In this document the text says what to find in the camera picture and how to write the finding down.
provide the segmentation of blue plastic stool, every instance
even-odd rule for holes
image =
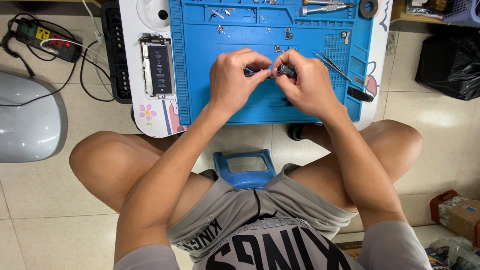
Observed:
[[[262,158],[267,166],[267,170],[231,172],[227,160],[245,157]],[[231,155],[224,155],[221,152],[216,152],[213,154],[213,162],[215,164],[215,170],[220,176],[238,189],[262,189],[263,186],[276,175],[272,159],[270,158],[270,151],[268,149],[263,149],[261,152],[237,153]]]

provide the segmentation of gray plastic object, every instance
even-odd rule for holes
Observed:
[[[52,93],[46,83],[0,71],[0,104],[21,104]],[[0,163],[44,160],[67,138],[67,112],[59,93],[20,107],[0,107]]]

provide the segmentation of black plastic bag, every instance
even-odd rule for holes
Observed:
[[[480,34],[423,41],[415,81],[449,97],[480,97]]]

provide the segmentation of power strip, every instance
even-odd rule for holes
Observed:
[[[80,43],[75,39],[68,38],[58,32],[48,29],[44,26],[35,24],[32,20],[22,18],[18,22],[15,38],[17,41],[27,44],[35,49],[39,49],[48,54],[56,56],[67,62],[75,63],[80,57],[81,47],[71,43]],[[45,48],[51,48],[52,51],[46,51],[40,47],[40,42],[49,38],[58,38],[62,40],[50,40],[45,42]]]

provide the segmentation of round magnet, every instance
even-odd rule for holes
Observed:
[[[378,0],[361,0],[359,5],[359,16],[369,19],[375,16],[378,10]]]

